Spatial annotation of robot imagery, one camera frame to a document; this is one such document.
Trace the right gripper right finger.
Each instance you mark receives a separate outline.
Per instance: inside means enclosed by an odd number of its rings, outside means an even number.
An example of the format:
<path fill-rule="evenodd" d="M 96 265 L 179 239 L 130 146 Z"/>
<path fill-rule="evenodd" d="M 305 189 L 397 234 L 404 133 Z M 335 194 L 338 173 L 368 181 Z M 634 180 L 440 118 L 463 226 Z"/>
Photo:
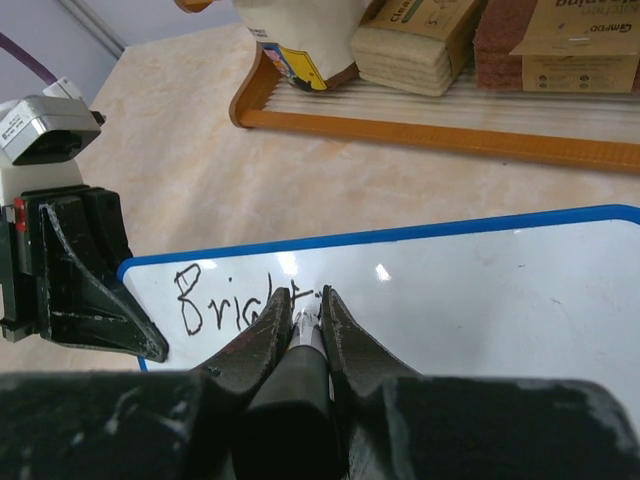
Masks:
<path fill-rule="evenodd" d="M 605 388 L 417 373 L 331 286 L 323 336 L 348 479 L 635 479 L 639 439 Z"/>

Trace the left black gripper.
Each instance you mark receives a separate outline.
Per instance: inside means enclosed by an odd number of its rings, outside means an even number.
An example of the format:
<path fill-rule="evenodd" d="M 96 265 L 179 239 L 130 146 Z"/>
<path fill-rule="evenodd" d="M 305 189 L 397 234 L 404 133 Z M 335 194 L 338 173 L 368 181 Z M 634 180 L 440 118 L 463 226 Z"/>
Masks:
<path fill-rule="evenodd" d="M 1 334 L 164 362 L 168 341 L 117 277 L 132 257 L 120 196 L 16 197 L 1 208 Z"/>

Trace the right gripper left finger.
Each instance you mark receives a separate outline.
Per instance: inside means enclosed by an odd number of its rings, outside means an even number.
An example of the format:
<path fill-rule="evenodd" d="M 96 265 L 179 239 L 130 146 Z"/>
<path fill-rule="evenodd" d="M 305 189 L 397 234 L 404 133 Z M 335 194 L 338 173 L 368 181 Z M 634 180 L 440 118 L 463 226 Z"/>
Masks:
<path fill-rule="evenodd" d="M 252 325 L 191 370 L 2 375 L 2 478 L 214 477 L 291 319 L 290 292 L 278 288 Z"/>

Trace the blue framed whiteboard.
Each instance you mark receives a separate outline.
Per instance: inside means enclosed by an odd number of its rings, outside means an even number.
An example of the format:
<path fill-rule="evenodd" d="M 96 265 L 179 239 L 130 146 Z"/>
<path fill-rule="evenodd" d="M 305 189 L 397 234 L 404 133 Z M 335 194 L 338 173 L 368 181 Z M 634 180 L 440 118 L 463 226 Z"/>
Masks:
<path fill-rule="evenodd" d="M 167 341 L 206 359 L 279 287 L 294 310 L 335 288 L 356 321 L 436 375 L 631 383 L 639 370 L 639 211 L 602 205 L 143 256 L 120 280 Z"/>

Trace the black white marker pen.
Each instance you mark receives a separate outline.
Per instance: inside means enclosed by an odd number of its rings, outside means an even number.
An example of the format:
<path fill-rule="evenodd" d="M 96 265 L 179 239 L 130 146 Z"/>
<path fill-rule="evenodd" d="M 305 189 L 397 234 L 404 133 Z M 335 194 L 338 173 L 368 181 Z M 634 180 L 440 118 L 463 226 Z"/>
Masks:
<path fill-rule="evenodd" d="M 238 420 L 231 456 L 238 479 L 340 477 L 342 453 L 318 306 L 295 314 L 287 350 Z"/>

